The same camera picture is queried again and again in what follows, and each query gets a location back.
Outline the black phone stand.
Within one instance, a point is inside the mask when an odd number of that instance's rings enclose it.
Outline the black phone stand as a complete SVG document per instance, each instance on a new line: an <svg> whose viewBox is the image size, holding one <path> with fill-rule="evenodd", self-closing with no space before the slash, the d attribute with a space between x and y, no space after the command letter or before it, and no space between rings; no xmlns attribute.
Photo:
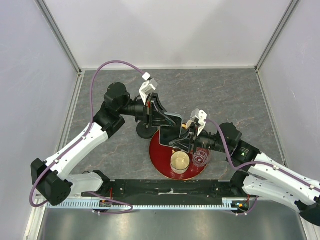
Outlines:
<svg viewBox="0 0 320 240"><path fill-rule="evenodd" d="M142 139L151 139L154 134L158 131L157 126L152 125L152 121L150 118L147 120L136 119L136 133Z"/></svg>

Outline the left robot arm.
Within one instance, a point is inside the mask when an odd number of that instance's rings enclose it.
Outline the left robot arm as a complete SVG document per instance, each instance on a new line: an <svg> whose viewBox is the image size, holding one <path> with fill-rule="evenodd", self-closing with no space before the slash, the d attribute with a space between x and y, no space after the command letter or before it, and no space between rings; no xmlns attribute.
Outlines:
<svg viewBox="0 0 320 240"><path fill-rule="evenodd" d="M38 191L45 201L53 206L62 203L71 193L92 191L99 197L106 196L110 185L103 176L96 172L87 177L71 175L72 170L92 150L109 140L125 124L124 116L132 116L138 122L140 137L151 138L160 131L160 144L171 146L182 135L183 118L169 113L154 93L154 80L142 84L139 98L131 99L123 83L112 83L104 95L100 110L92 114L89 124L63 149L42 161L39 158L31 163L32 189L29 202L33 207L40 207L33 201Z"/></svg>

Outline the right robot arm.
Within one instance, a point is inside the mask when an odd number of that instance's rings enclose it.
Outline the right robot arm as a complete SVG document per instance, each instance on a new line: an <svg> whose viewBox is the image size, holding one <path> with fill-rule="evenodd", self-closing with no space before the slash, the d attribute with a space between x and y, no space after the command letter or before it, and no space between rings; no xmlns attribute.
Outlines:
<svg viewBox="0 0 320 240"><path fill-rule="evenodd" d="M168 146L187 153L201 148L226 154L235 170L229 191L235 197L243 194L267 198L299 213L307 222L320 224L320 182L305 177L272 160L258 148L243 141L242 133L230 122L215 125L215 134L202 126L208 119L191 122L187 129L182 123L168 128Z"/></svg>

